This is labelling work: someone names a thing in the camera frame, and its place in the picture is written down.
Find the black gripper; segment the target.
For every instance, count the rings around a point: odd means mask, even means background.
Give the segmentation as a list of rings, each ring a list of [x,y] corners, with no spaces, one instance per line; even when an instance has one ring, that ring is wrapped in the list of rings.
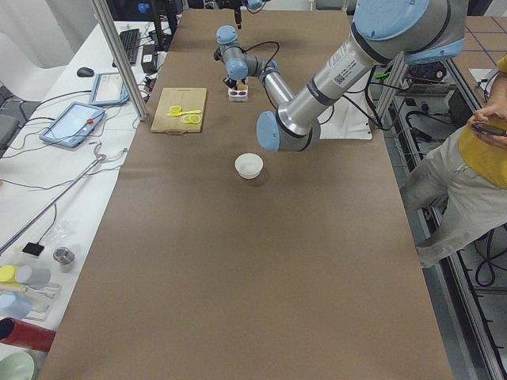
[[[242,11],[241,6],[236,6],[234,8],[234,20],[237,25],[238,29],[242,28]],[[229,76],[226,76],[223,79],[223,83],[226,85],[228,89],[238,89],[238,80],[235,80],[233,78],[230,78]]]

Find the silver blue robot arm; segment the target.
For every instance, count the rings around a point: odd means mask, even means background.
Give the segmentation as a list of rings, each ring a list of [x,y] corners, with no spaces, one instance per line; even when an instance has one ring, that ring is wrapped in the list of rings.
[[[231,25],[218,28],[214,57],[233,81],[258,78],[276,103],[275,111],[257,119],[259,145],[267,151],[303,151],[320,137],[318,117],[374,66],[386,65],[398,54],[408,64],[459,55],[467,8],[466,1],[357,2],[349,38],[298,93],[288,88],[276,63],[246,53]]]

